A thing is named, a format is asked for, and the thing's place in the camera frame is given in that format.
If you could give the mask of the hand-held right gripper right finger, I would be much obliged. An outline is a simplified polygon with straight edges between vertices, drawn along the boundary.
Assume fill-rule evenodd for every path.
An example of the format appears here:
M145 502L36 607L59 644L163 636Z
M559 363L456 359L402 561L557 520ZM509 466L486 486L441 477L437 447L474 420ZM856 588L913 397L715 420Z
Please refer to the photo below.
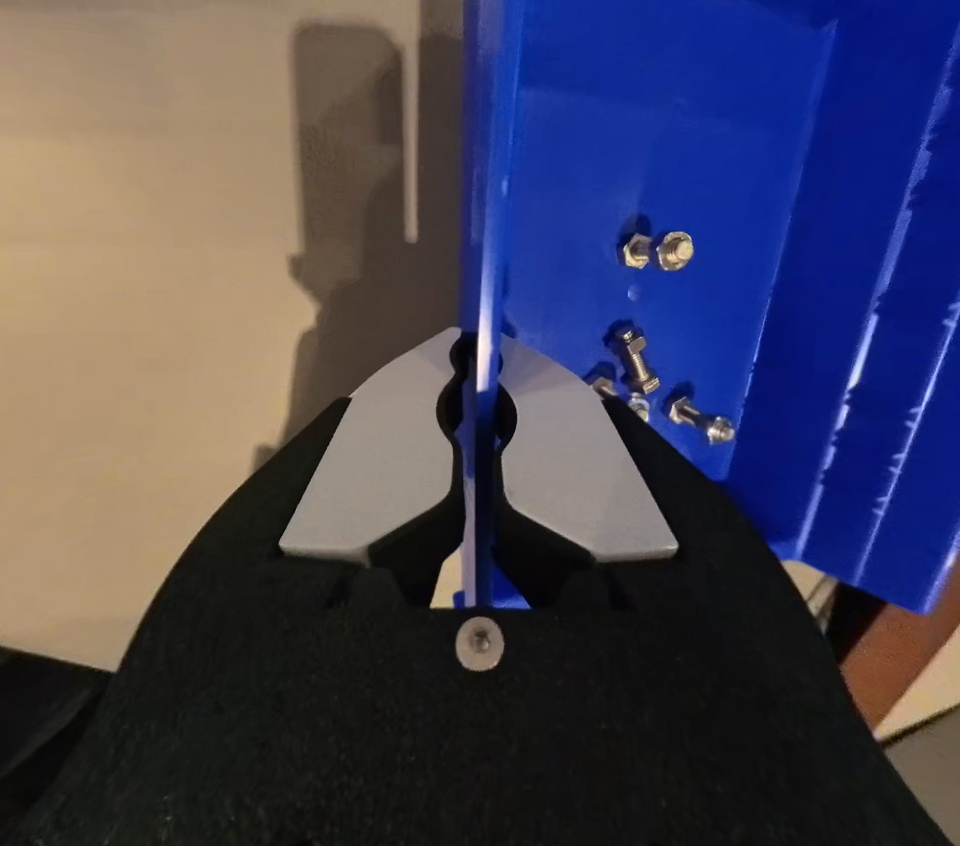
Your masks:
M679 541L602 396L544 353L502 335L493 407L495 549L587 562L674 557Z

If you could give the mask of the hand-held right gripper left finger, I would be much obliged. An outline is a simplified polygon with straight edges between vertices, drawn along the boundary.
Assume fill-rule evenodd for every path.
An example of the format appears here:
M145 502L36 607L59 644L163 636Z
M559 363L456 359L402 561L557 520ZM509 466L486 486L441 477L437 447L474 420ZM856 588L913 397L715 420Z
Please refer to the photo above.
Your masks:
M287 524L286 555L371 566L390 540L426 527L445 502L443 564L464 536L463 474L455 433L442 417L445 393L459 390L454 351L462 330L447 327L390 360L350 396L337 428Z

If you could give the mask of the blue plastic bin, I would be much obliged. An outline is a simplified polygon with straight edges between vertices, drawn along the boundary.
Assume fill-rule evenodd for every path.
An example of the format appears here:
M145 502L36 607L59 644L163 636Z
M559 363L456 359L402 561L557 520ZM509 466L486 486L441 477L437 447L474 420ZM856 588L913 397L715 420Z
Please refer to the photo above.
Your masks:
M779 555L928 613L958 562L959 0L464 0L462 322L654 415ZM690 235L678 272L633 234Z

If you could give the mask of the steel bolt with nut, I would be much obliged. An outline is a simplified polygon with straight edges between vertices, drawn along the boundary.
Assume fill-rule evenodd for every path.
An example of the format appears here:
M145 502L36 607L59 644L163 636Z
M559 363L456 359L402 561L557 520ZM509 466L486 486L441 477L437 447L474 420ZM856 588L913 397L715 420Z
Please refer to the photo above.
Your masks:
M601 398L624 404L637 419L644 424L649 424L651 403L646 396L634 391L625 391L613 379L602 374L591 379L589 385Z
M645 354L647 338L642 329L626 321L613 324L606 336L606 348L617 357L631 391L647 396L659 389L659 376Z
M734 423L729 417L700 409L689 396L672 397L667 416L675 425L690 427L700 432L712 446L732 443L737 435Z
M684 269L694 256L691 236L679 230L652 237L636 232L620 246L622 264L628 268L655 267L664 272Z

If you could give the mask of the brown wooden edge strip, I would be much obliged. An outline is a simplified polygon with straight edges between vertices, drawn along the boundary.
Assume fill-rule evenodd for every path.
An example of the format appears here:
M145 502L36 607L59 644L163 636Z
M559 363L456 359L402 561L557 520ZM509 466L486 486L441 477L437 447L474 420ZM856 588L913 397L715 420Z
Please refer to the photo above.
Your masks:
M927 667L937 647L930 616L861 589L836 590L826 636L858 712L875 731Z

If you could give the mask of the person's dark clothing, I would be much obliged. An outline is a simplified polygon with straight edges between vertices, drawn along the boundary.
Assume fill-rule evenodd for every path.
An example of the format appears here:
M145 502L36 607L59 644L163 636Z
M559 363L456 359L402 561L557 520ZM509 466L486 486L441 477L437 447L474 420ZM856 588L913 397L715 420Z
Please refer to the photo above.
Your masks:
M6 842L62 771L114 673L1 650L1 834Z

